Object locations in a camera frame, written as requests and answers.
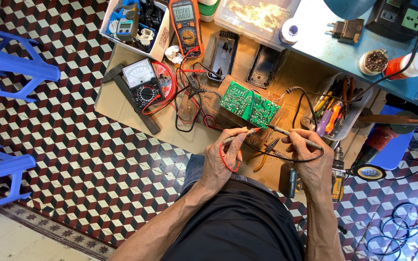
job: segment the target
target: printed circuit board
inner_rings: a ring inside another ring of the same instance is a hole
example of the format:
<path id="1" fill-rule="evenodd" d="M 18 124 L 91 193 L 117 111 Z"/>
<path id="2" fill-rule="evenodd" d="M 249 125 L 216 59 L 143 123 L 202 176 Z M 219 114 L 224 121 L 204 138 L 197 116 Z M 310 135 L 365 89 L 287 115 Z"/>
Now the printed circuit board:
<path id="1" fill-rule="evenodd" d="M 219 105 L 263 130 L 280 110 L 280 106 L 234 81 L 230 82 Z"/>

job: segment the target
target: person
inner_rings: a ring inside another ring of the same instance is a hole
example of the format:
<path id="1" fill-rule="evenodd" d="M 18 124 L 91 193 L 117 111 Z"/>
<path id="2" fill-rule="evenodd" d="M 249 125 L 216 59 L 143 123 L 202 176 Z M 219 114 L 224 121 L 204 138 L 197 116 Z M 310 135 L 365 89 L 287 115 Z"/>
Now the person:
<path id="1" fill-rule="evenodd" d="M 224 130 L 206 147 L 206 158 L 192 155 L 180 198 L 130 236 L 109 258 L 137 260 L 344 260 L 331 198 L 334 152 L 312 131 L 291 129 L 282 142 L 297 163 L 307 198 L 307 240 L 302 246 L 291 214 L 263 184 L 232 173 L 242 161 L 239 149 L 247 128 Z"/>

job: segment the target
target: right hand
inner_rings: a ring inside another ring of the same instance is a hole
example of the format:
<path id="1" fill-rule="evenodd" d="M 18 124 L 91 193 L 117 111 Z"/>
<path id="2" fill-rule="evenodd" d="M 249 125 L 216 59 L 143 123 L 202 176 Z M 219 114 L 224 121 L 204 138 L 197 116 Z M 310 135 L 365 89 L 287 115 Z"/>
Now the right hand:
<path id="1" fill-rule="evenodd" d="M 291 144 L 287 148 L 287 152 L 293 152 L 293 159 L 312 159 L 321 153 L 319 149 L 307 146 L 303 138 L 315 142 L 324 149 L 322 157 L 310 162 L 297 163 L 295 167 L 301 177 L 306 194 L 321 196 L 325 193 L 329 196 L 332 189 L 334 151 L 313 131 L 303 129 L 289 129 L 288 131 L 290 136 L 283 138 L 282 142 Z"/>

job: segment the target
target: rotary knob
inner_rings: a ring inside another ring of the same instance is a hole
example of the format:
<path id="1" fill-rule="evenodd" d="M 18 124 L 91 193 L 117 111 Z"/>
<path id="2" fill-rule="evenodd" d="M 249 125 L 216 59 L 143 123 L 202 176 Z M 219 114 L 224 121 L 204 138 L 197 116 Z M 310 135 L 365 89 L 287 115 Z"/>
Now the rotary knob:
<path id="1" fill-rule="evenodd" d="M 135 17 L 135 12 L 134 11 L 128 11 L 125 14 L 125 18 L 127 18 L 128 20 L 132 20 Z"/>
<path id="2" fill-rule="evenodd" d="M 182 40 L 185 44 L 187 45 L 191 45 L 194 43 L 194 33 L 190 30 L 185 30 L 182 33 Z"/>
<path id="3" fill-rule="evenodd" d="M 149 87 L 144 87 L 141 90 L 140 94 L 141 94 L 141 97 L 143 98 L 143 100 L 145 100 L 145 101 L 149 101 L 149 100 L 154 98 L 154 93 L 153 93 L 152 89 L 149 88 Z"/>

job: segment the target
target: hand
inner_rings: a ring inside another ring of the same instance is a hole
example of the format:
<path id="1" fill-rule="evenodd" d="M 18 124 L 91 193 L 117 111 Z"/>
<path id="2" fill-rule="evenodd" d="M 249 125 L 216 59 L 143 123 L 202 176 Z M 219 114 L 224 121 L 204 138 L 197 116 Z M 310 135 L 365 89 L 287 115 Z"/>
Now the hand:
<path id="1" fill-rule="evenodd" d="M 305 192 L 309 195 L 330 195 L 332 189 L 332 166 L 334 152 L 325 142 L 310 130 L 290 129 L 290 136 L 283 138 L 283 143 L 291 143 L 287 152 L 293 152 L 293 159 L 307 160 L 321 154 L 319 149 L 306 146 L 303 138 L 315 142 L 324 149 L 322 157 L 304 163 L 297 163 L 296 169 L 304 184 Z"/>
<path id="2" fill-rule="evenodd" d="M 222 152 L 222 157 L 224 157 L 225 163 L 231 169 L 235 169 L 235 160 L 239 162 L 243 160 L 241 157 L 240 147 L 246 138 L 247 131 L 248 129 L 246 127 L 225 129 L 214 144 L 206 147 L 206 160 L 204 161 L 200 183 L 213 193 L 219 192 L 232 175 L 232 171 L 229 170 L 222 162 L 219 152 L 220 144 L 224 139 L 236 136 L 231 143 L 226 144 L 223 147 Z"/>

